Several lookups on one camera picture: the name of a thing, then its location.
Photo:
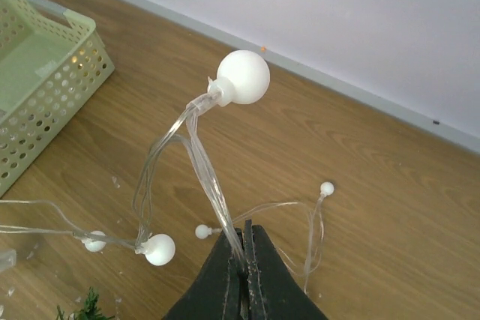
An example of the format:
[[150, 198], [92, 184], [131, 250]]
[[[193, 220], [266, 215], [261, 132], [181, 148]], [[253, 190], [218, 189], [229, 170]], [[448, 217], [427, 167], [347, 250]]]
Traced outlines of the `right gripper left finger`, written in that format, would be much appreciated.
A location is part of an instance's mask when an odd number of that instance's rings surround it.
[[220, 235], [190, 288], [164, 316], [167, 320], [240, 319], [241, 282], [230, 243]]

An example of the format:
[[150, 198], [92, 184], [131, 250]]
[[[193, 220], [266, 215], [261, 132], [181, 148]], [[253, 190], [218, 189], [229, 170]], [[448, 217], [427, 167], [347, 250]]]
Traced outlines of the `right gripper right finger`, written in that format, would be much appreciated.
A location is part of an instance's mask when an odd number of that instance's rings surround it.
[[244, 223], [245, 319], [323, 320], [327, 316], [293, 279], [266, 230]]

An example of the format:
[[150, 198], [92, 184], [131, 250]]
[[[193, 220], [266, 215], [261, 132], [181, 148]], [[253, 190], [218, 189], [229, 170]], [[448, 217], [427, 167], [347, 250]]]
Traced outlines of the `small green christmas tree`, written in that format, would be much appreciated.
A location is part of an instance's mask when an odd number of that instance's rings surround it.
[[58, 305], [56, 307], [56, 320], [110, 320], [115, 316], [106, 316], [103, 314], [101, 308], [98, 306], [99, 293], [94, 288], [90, 287], [86, 295], [85, 301], [79, 310], [73, 311], [67, 315], [64, 310]]

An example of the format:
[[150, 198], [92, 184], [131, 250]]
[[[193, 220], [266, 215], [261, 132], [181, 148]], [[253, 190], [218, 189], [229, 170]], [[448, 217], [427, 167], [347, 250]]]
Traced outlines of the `white ball string lights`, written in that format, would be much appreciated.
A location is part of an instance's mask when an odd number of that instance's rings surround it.
[[155, 266], [168, 264], [176, 253], [174, 240], [166, 234], [152, 235], [152, 181], [156, 163], [162, 151], [173, 142], [180, 142], [187, 150], [193, 170], [211, 203], [220, 223], [213, 229], [205, 224], [196, 227], [195, 235], [205, 239], [216, 232], [222, 232], [232, 248], [234, 259], [241, 270], [247, 267], [247, 255], [234, 230], [235, 220], [231, 218], [227, 202], [221, 190], [211, 161], [197, 135], [197, 123], [201, 115], [215, 106], [252, 104], [266, 93], [270, 84], [270, 70], [266, 61], [248, 50], [236, 50], [228, 54], [220, 63], [215, 79], [208, 81], [205, 94], [192, 100], [171, 128], [148, 150], [135, 193], [132, 208], [139, 219], [139, 230], [135, 240], [109, 237], [101, 231], [87, 232], [70, 220], [65, 222], [65, 234], [80, 240], [84, 247], [93, 253], [100, 252], [107, 244], [118, 244], [145, 256]]

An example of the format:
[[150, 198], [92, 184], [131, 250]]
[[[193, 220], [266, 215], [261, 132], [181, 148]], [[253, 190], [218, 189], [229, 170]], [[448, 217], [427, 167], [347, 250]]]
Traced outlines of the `pale green perforated basket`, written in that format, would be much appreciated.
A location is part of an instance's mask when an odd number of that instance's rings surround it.
[[[90, 56], [88, 71], [71, 64]], [[115, 67], [95, 21], [50, 0], [1, 0], [1, 192], [6, 193]]]

